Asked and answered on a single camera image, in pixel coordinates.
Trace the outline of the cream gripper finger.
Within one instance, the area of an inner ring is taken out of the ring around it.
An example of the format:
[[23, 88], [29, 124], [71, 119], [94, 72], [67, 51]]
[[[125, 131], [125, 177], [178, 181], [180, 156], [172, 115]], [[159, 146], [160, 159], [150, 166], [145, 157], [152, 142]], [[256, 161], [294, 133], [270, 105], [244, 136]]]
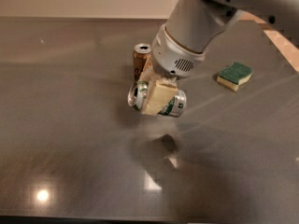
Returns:
[[157, 115], [164, 106], [177, 94], [178, 85], [172, 78], [152, 78], [149, 81], [147, 97], [142, 105], [141, 113], [144, 115]]
[[149, 82], [153, 74], [153, 67], [151, 62], [151, 56], [149, 55], [145, 61], [145, 65], [139, 77], [139, 81]]

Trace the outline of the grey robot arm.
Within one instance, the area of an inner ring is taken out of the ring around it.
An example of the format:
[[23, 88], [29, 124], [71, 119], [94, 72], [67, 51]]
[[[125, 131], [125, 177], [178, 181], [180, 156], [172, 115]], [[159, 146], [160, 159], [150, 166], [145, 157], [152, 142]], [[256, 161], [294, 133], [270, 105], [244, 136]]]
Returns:
[[145, 115], [178, 117], [187, 99], [177, 80], [205, 59], [217, 35], [248, 12], [299, 42], [299, 0], [178, 0], [149, 46], [149, 58], [128, 94], [128, 104]]

